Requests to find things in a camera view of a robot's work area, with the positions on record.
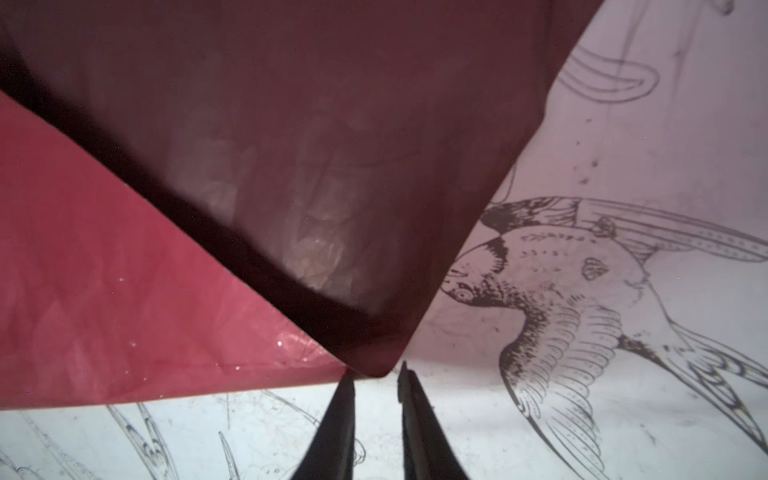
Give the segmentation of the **dark red wrapping paper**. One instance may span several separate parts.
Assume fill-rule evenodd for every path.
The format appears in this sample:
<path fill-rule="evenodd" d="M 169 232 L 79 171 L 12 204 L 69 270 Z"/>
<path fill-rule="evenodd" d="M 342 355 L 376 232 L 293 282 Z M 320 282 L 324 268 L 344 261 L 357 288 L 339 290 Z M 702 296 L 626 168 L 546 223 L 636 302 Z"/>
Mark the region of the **dark red wrapping paper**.
<path fill-rule="evenodd" d="M 597 1 L 5 1 L 1 406 L 386 375 Z"/>

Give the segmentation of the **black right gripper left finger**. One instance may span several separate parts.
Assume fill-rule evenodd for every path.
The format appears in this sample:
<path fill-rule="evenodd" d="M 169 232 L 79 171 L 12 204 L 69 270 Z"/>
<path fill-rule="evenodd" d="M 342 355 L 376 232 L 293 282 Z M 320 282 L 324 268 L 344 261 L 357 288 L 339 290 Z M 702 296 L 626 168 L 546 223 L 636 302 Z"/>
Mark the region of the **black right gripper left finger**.
<path fill-rule="evenodd" d="M 292 480 L 352 480 L 355 441 L 354 375 L 339 381 L 309 448 Z"/>

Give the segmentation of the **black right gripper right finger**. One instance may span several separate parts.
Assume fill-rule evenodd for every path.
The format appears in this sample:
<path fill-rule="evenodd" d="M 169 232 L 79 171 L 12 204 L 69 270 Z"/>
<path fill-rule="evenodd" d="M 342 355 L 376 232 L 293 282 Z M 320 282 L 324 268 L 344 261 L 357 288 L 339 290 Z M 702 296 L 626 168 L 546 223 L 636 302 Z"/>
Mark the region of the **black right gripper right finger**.
<path fill-rule="evenodd" d="M 467 480 L 415 371 L 402 362 L 398 375 L 402 406 L 404 478 Z"/>

